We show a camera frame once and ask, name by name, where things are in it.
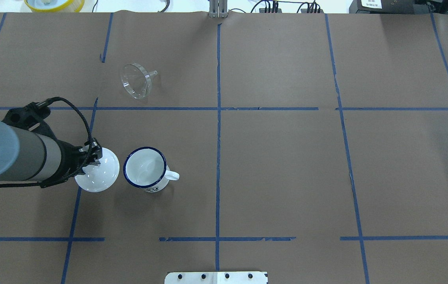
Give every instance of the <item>metal bracket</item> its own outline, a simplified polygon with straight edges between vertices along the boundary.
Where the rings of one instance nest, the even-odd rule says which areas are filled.
[[[228,17],[228,0],[210,0],[210,18]]]
[[[168,273],[164,284],[267,284],[268,273],[260,271]]]

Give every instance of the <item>yellow container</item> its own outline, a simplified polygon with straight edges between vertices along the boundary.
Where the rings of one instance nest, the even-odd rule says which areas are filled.
[[[79,12],[85,0],[51,0],[49,4],[44,4],[42,0],[24,0],[24,3],[31,11],[38,13],[47,12]]]

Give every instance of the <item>table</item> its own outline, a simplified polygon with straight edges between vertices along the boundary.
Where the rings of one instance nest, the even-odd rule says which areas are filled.
[[[147,100],[131,62],[159,72]],[[0,14],[0,119],[54,96],[121,162],[156,147],[181,178],[0,189],[4,283],[448,282],[448,16]]]

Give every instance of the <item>white metal plate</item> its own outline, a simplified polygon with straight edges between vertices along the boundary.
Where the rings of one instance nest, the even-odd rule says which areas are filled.
[[[361,0],[361,4],[365,7],[381,9],[381,0]]]
[[[164,284],[267,284],[268,273],[260,271],[168,273]]]

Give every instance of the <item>blue mug rim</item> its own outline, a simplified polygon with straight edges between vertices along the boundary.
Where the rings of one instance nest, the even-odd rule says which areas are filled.
[[[151,150],[156,151],[157,153],[159,153],[159,154],[161,155],[161,158],[162,158],[162,160],[163,160],[163,162],[164,162],[164,169],[163,169],[163,171],[162,171],[161,176],[159,177],[158,180],[156,180],[154,183],[152,183],[152,184],[150,184],[150,185],[137,185],[136,183],[132,182],[132,181],[128,178],[128,175],[126,174],[126,164],[128,164],[128,160],[129,160],[129,158],[130,158],[134,153],[136,153],[136,152],[138,152],[138,151],[140,151],[140,150],[143,150],[143,149],[151,149]],[[154,185],[156,185],[157,183],[159,183],[159,182],[162,180],[162,178],[164,178],[164,174],[166,174],[166,158],[164,157],[163,153],[161,153],[161,151],[159,151],[158,149],[156,149],[156,148],[154,148],[154,147],[140,147],[140,148],[138,148],[138,149],[132,151],[132,152],[128,155],[128,158],[126,158],[126,160],[124,161],[124,165],[123,165],[123,174],[124,174],[124,178],[126,179],[126,181],[127,181],[130,185],[132,185],[132,186],[134,186],[134,187],[137,187],[137,188],[139,188],[139,189],[148,189],[149,187],[153,187]]]

